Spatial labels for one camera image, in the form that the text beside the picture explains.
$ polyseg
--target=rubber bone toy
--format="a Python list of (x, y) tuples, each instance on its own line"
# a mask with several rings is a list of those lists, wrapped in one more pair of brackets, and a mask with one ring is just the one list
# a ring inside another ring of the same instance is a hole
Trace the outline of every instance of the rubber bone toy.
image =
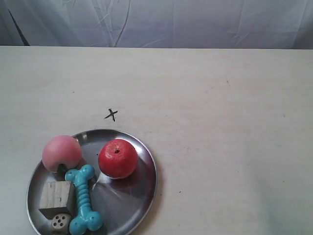
[(76, 191), (77, 216), (69, 224), (69, 232), (72, 235), (82, 235), (87, 229), (96, 231), (103, 224), (99, 212), (91, 209), (88, 180), (94, 176), (94, 168), (84, 165), (80, 170), (71, 169), (65, 174), (65, 180), (72, 181)]

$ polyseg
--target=peach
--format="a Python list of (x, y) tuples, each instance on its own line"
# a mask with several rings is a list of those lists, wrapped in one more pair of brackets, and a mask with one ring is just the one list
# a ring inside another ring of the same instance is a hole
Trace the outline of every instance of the peach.
[(43, 150), (43, 164), (48, 171), (58, 172), (60, 165), (75, 168), (82, 159), (79, 142), (72, 136), (61, 135), (50, 140)]

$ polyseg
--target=white table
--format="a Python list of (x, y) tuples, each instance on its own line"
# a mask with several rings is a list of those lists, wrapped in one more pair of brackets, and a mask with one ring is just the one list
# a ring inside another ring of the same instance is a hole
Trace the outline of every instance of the white table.
[(0, 47), (0, 234), (47, 141), (112, 128), (160, 172), (135, 235), (311, 235), (312, 102), (313, 51)]

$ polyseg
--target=round silver tray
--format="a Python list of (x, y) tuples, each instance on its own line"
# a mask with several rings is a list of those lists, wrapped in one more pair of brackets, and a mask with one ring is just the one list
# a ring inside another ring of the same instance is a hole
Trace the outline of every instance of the round silver tray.
[[(87, 235), (128, 235), (143, 220), (154, 200), (157, 189), (157, 169), (148, 148), (137, 138), (110, 129), (90, 130), (74, 135), (83, 150), (87, 164), (93, 165), (96, 178), (90, 180), (90, 200), (94, 211), (104, 218), (104, 225)], [(112, 180), (101, 173), (98, 154), (105, 143), (113, 139), (130, 142), (139, 155), (136, 170), (126, 179)], [(26, 209), (29, 221), (39, 235), (51, 235), (51, 220), (39, 209), (43, 185), (46, 182), (64, 181), (64, 174), (47, 171), (40, 162), (29, 183)]]

